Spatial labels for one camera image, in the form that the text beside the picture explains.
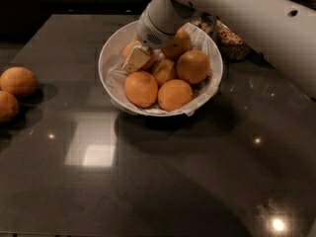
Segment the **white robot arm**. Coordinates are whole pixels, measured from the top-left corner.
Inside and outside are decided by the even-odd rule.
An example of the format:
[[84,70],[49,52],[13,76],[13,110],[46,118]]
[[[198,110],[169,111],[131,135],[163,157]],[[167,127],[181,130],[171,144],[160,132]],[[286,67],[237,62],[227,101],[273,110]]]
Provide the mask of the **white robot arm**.
[[135,34],[162,48],[176,31],[205,12],[216,16],[307,96],[316,97],[316,14],[288,0],[152,0]]

